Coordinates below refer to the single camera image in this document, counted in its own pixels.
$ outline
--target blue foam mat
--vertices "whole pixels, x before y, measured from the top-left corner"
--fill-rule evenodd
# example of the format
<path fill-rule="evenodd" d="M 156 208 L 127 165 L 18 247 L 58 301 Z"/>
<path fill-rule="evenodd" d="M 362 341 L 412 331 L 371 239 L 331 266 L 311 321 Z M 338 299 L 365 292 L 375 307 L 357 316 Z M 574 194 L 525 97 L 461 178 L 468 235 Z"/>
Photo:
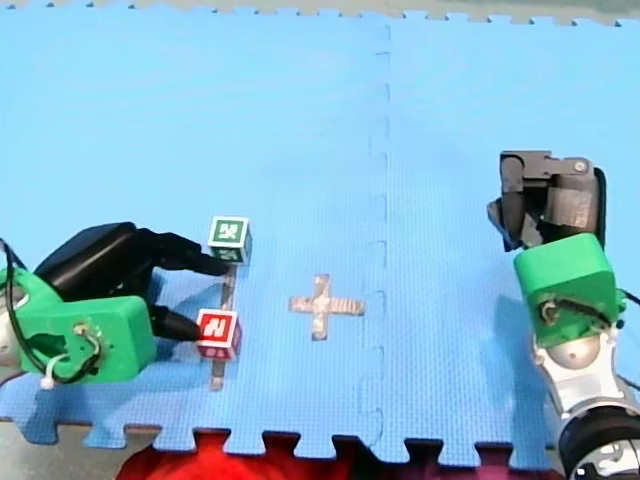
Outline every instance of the blue foam mat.
<path fill-rule="evenodd" d="M 254 235 L 235 299 L 245 346 L 222 392 L 191 345 L 165 344 L 127 384 L 39 392 L 33 376 L 12 381 L 0 415 L 36 443 L 55 441 L 55 422 L 90 423 L 86 443 L 110 448 L 124 446 L 127 425 L 160 427 L 165 450 L 189 450 L 193 429 L 212 428 L 230 429 L 226 449 L 238 453 L 262 452 L 265 430 L 300 433 L 300 456 L 332 457 L 335 433 L 374 442 L 381 418 L 360 392 L 380 365 L 365 325 L 377 316 L 382 184 L 363 175 L 377 169 L 386 104 L 377 29 L 375 17 L 332 12 L 0 15 L 0 36 L 16 45 L 0 80 L 0 163 L 12 179 L 0 198 L 20 205 L 3 209 L 3 236 L 24 261 L 126 219 L 205 242 L 213 215 L 244 215 Z M 310 317 L 288 300 L 325 272 L 334 295 L 374 301 L 312 342 Z M 185 315 L 219 305 L 219 280 L 164 280 L 159 302 Z"/>
<path fill-rule="evenodd" d="M 424 21 L 391 30 L 383 436 L 374 452 L 405 461 L 406 438 L 444 442 L 440 461 L 478 463 L 474 444 L 511 443 L 511 464 L 547 465 L 542 383 L 527 314 L 498 234 L 498 153 L 585 156 L 609 180 L 608 252 L 640 290 L 635 226 L 640 148 L 637 28 Z M 630 307 L 619 368 L 635 371 L 640 312 Z"/>
<path fill-rule="evenodd" d="M 235 453 L 260 453 L 261 434 L 280 431 L 301 434 L 299 456 L 330 457 L 331 436 L 352 435 L 387 461 L 408 459 L 406 439 L 437 439 L 446 464 L 511 443 L 513 466 L 546 467 L 528 321 L 485 205 L 503 149 L 592 158 L 609 177 L 611 260 L 640 291 L 629 218 L 640 28 L 253 13 L 0 13 L 0 36 L 18 45 L 4 52 L 0 162 L 26 179 L 0 192 L 22 199 L 3 209 L 3 236 L 29 264 L 123 218 L 204 239 L 211 215 L 241 214 L 255 237 L 236 299 L 245 347 L 222 392 L 189 345 L 162 344 L 126 385 L 14 380 L 0 415 L 38 443 L 55 441 L 55 422 L 90 423 L 87 444 L 109 448 L 127 425 L 160 427 L 167 450 L 225 428 Z M 314 344 L 286 303 L 325 272 L 368 309 Z M 195 315 L 218 296 L 215 281 L 175 274 L 160 300 Z M 631 308 L 619 352 L 632 379 L 638 317 Z"/>

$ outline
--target wire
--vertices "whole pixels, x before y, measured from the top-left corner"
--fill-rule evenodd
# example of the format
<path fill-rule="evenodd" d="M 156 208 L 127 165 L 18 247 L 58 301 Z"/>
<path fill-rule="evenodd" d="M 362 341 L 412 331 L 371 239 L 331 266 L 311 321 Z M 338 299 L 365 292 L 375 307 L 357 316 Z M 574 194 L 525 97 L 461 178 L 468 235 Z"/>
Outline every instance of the wire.
<path fill-rule="evenodd" d="M 82 335 L 85 339 L 87 339 L 89 343 L 91 343 L 94 346 L 94 352 L 82 363 L 80 368 L 69 377 L 60 377 L 55 373 L 55 371 L 53 370 L 53 367 L 55 366 L 57 361 L 53 363 L 53 366 L 51 366 L 51 363 L 50 363 L 51 361 L 49 362 L 50 372 L 48 372 L 47 365 L 45 365 L 44 362 L 42 362 L 38 358 L 34 350 L 27 344 L 27 340 L 24 336 L 24 333 L 22 332 L 22 328 L 20 328 L 20 323 L 18 322 L 18 317 L 16 315 L 15 306 L 13 303 L 13 300 L 14 300 L 13 284 L 15 279 L 15 265 L 18 265 L 19 268 L 22 268 L 25 270 L 26 268 L 24 266 L 24 263 L 22 263 L 20 259 L 18 259 L 17 256 L 13 253 L 13 250 L 11 249 L 11 247 L 7 242 L 0 239 L 0 245 L 4 250 L 6 263 L 7 263 L 7 274 L 5 279 L 6 285 L 4 288 L 5 308 L 7 309 L 7 314 L 9 315 L 9 321 L 11 322 L 11 328 L 13 329 L 13 332 L 15 334 L 16 340 L 18 341 L 18 345 L 20 346 L 20 349 L 24 352 L 24 354 L 27 356 L 29 361 L 34 365 L 34 367 L 36 367 L 36 369 L 41 374 L 45 375 L 45 377 L 52 378 L 57 383 L 69 384 L 69 383 L 77 382 L 78 380 L 84 378 L 86 375 L 89 374 L 89 372 L 91 372 L 91 370 L 93 370 L 93 368 L 95 367 L 96 363 L 100 358 L 100 353 L 101 353 L 100 343 L 95 338 L 89 335 L 87 329 L 82 329 L 82 331 L 78 331 L 78 332 L 74 331 L 76 335 Z"/>
<path fill-rule="evenodd" d="M 618 375 L 618 378 L 620 380 L 622 380 L 624 383 L 626 383 L 629 387 L 631 387 L 634 390 L 637 390 L 638 392 L 640 392 L 640 384 L 638 384 L 636 382 L 632 382 L 631 380 L 629 380 L 626 377 L 623 377 L 622 375 Z"/>
<path fill-rule="evenodd" d="M 634 295 L 633 293 L 627 292 L 624 289 L 620 289 L 620 291 L 622 293 L 624 293 L 624 296 L 627 297 L 629 300 L 631 300 L 633 303 L 635 303 L 636 305 L 640 306 L 640 297 L 637 297 L 636 295 Z"/>

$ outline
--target green gripper housing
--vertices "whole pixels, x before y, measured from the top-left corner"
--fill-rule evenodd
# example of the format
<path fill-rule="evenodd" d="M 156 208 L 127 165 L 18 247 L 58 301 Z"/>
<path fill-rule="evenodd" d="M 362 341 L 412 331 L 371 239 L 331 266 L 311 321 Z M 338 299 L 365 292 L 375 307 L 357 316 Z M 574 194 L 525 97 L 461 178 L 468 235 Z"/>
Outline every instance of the green gripper housing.
<path fill-rule="evenodd" d="M 559 309 L 553 324 L 546 324 L 539 310 L 548 300 L 564 298 L 588 305 L 604 314 L 610 325 L 625 308 L 611 265 L 592 234 L 533 247 L 516 256 L 514 263 L 536 343 L 543 348 L 597 334 L 597 320 L 570 309 Z"/>
<path fill-rule="evenodd" d="M 5 283 L 6 270 L 2 270 L 3 295 Z M 33 353 L 44 364 L 57 355 L 69 355 L 56 363 L 58 375 L 71 376 L 93 352 L 91 344 L 73 332 L 77 324 L 86 325 L 102 348 L 96 370 L 78 383 L 131 380 L 154 360 L 156 344 L 142 298 L 63 302 L 49 285 L 22 269 L 15 270 L 14 285 L 19 285 L 27 295 L 26 303 L 16 310 L 16 317 Z M 24 352 L 20 355 L 20 366 L 27 372 L 39 372 Z"/>

